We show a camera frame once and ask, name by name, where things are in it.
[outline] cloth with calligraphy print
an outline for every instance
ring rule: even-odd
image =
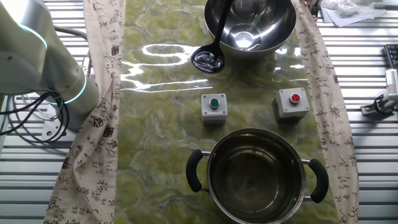
[[[341,223],[356,223],[358,170],[343,94],[317,23],[301,1],[292,2],[297,12],[295,30],[338,216]]]
[[[65,158],[44,223],[114,223],[124,5],[124,0],[83,1],[101,98]]]

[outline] ladle handle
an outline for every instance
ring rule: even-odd
[[[220,20],[218,21],[217,33],[214,39],[215,44],[220,44],[221,36],[223,35],[223,30],[226,22],[226,18],[228,17],[229,10],[231,9],[232,2],[234,0],[224,0],[223,7],[221,8],[221,16]]]
[[[201,190],[201,183],[197,175],[197,167],[199,161],[203,158],[201,150],[195,150],[188,159],[185,175],[191,189],[196,193]]]

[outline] green button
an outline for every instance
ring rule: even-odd
[[[217,99],[210,100],[210,107],[212,109],[217,109],[220,106],[220,102]]]

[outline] metal grating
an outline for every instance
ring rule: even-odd
[[[86,31],[81,0],[44,2],[54,24]],[[387,3],[396,4],[395,0]],[[359,223],[398,223],[398,117],[375,122],[362,117],[359,108],[386,94],[384,72],[387,65],[382,48],[385,44],[398,45],[398,11],[388,11],[373,21],[343,28],[324,24],[320,17],[318,26],[333,60],[353,130],[361,199]],[[88,51],[87,42],[68,34],[58,35],[81,63]],[[43,121],[35,117],[27,124],[38,136],[43,125]],[[6,137],[0,155],[0,223],[43,222],[70,144],[33,146],[15,134]]]

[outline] red button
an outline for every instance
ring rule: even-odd
[[[294,93],[294,94],[292,94],[292,95],[290,96],[290,99],[289,99],[289,100],[290,100],[291,103],[297,104],[297,103],[300,102],[301,97],[300,97],[299,94]]]

